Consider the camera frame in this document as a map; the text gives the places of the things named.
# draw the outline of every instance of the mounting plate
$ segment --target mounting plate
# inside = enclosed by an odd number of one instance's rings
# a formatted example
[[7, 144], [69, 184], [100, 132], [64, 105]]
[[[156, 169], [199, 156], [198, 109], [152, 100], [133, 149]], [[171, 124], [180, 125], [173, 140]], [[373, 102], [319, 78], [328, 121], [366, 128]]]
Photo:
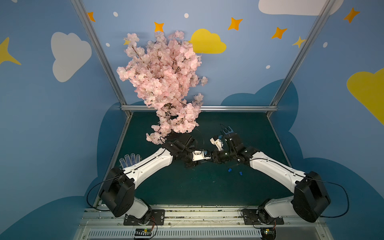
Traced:
[[[152, 209], [152, 211], [151, 211], [151, 216], [155, 218], [155, 223], [158, 226], [164, 225], [164, 213], [165, 213], [164, 209]], [[140, 221], [140, 219], [135, 218], [132, 215], [126, 214], [123, 224], [124, 224], [124, 226], [139, 226], [140, 225], [139, 221]], [[146, 226], [147, 225], [151, 226], [152, 224], [153, 224], [153, 222], [148, 221]]]
[[[260, 223], [257, 220], [258, 219], [257, 209], [242, 209], [241, 215], [244, 216], [243, 218], [244, 218], [245, 225], [265, 225], [263, 223]], [[275, 224], [275, 221], [276, 221], [276, 225], [284, 224], [283, 218], [280, 218], [280, 217], [274, 218], [274, 221], [271, 224]]]

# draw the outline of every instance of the dark blue cloud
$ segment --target dark blue cloud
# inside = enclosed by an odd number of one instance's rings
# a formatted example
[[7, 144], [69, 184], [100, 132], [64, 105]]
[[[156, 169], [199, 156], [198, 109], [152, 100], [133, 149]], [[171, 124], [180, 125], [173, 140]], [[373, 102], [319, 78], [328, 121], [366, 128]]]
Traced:
[[277, 80], [262, 87], [257, 93], [235, 93], [226, 97], [223, 106], [268, 106], [283, 80]]
[[[369, 229], [364, 232], [364, 239], [380, 239], [383, 234], [381, 218], [384, 215], [384, 199], [381, 195], [344, 165], [324, 158], [303, 158], [298, 141], [289, 132], [296, 119], [298, 103], [296, 88], [290, 83], [279, 102], [279, 110], [271, 115], [271, 121], [294, 168], [304, 172], [317, 172], [323, 180], [341, 184], [347, 190], [350, 200], [349, 212], [343, 217], [326, 220], [333, 238], [361, 239], [361, 235], [356, 234], [358, 223], [359, 229]], [[343, 190], [332, 184], [326, 184], [326, 188], [331, 204], [323, 215], [335, 216], [343, 213], [347, 207]]]
[[[85, 194], [91, 187], [103, 180], [125, 120], [126, 115], [120, 110], [120, 103], [113, 104], [105, 113], [101, 122], [97, 144], [98, 176], [89, 185]], [[94, 189], [89, 197], [91, 203], [94, 202], [96, 194], [97, 190]], [[84, 213], [84, 208], [87, 207], [85, 196], [64, 197], [35, 209], [0, 234], [0, 240], [73, 239]], [[29, 197], [39, 196], [26, 196], [25, 204], [28, 204]]]

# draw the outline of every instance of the dark green table surface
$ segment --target dark green table surface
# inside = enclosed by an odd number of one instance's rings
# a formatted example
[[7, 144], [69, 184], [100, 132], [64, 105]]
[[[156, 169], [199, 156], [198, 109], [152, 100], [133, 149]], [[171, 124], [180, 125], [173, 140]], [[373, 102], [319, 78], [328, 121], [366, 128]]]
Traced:
[[[147, 142], [145, 135], [153, 132], [151, 125], [158, 121], [155, 112], [135, 112], [118, 159], [131, 153], [140, 154], [144, 159], [159, 149], [161, 146]], [[191, 135], [198, 140], [199, 148], [215, 148], [209, 139], [220, 135], [222, 123], [238, 133], [245, 146], [256, 147], [275, 160], [287, 164], [264, 113], [202, 112], [197, 122], [200, 126]], [[173, 161], [170, 166], [160, 169], [145, 180], [136, 189], [135, 196], [148, 204], [259, 205], [267, 198], [292, 195], [288, 189], [264, 173], [236, 163], [205, 162], [186, 169], [183, 162]]]

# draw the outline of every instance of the yellow star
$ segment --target yellow star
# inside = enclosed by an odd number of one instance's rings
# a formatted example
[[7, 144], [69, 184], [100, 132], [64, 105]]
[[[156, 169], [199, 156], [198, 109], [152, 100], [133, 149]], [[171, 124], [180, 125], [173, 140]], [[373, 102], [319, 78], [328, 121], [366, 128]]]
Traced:
[[14, 59], [9, 53], [8, 53], [8, 43], [9, 38], [6, 38], [1, 44], [0, 44], [0, 64], [5, 61], [10, 61], [16, 64], [21, 65], [16, 59]]
[[231, 22], [231, 25], [229, 26], [228, 30], [236, 29], [238, 31], [239, 30], [239, 24], [241, 21], [243, 21], [243, 20], [242, 19], [236, 20], [236, 19], [232, 18], [232, 22]]
[[93, 12], [88, 13], [89, 19], [93, 22], [96, 22], [95, 19], [93, 18]]
[[301, 38], [299, 37], [299, 40], [297, 40], [296, 43], [292, 44], [293, 45], [297, 45], [299, 48], [301, 47], [301, 44], [305, 41], [305, 39], [301, 40]]
[[276, 33], [275, 35], [272, 36], [272, 38], [280, 38], [283, 36], [283, 33], [287, 30], [288, 28], [286, 29], [280, 29], [280, 28], [276, 28]]
[[343, 20], [348, 20], [349, 23], [352, 22], [353, 18], [359, 14], [360, 12], [355, 11], [353, 8], [351, 12], [343, 19]]
[[162, 32], [164, 32], [163, 31], [163, 25], [164, 25], [164, 23], [157, 23], [157, 22], [155, 22], [155, 26], [156, 26], [155, 31], [162, 31]]

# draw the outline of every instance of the orange star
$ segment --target orange star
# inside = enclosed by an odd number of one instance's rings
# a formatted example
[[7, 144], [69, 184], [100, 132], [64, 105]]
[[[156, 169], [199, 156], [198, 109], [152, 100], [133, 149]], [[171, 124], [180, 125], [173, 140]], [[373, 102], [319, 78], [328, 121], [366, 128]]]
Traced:
[[297, 45], [299, 48], [301, 47], [301, 44], [305, 41], [305, 39], [301, 39], [301, 37], [299, 37], [299, 40], [297, 40], [296, 43], [292, 44], [292, 46], [294, 45]]
[[155, 22], [155, 31], [162, 31], [162, 32], [164, 32], [163, 31], [163, 25], [164, 25], [164, 23], [157, 23], [157, 22]]
[[93, 18], [93, 12], [88, 13], [89, 19], [93, 22], [96, 22], [95, 19]]
[[288, 28], [286, 29], [280, 29], [280, 28], [276, 28], [276, 33], [275, 35], [272, 36], [272, 38], [280, 38], [283, 36], [283, 33], [287, 30]]
[[351, 10], [351, 12], [343, 19], [343, 20], [348, 20], [349, 23], [352, 22], [353, 18], [356, 17], [357, 14], [359, 14], [360, 12], [357, 12], [355, 11], [353, 8]]
[[236, 19], [232, 18], [232, 22], [231, 22], [231, 25], [229, 26], [228, 30], [236, 29], [238, 31], [239, 30], [239, 24], [241, 21], [243, 21], [243, 20], [242, 19], [236, 20]]

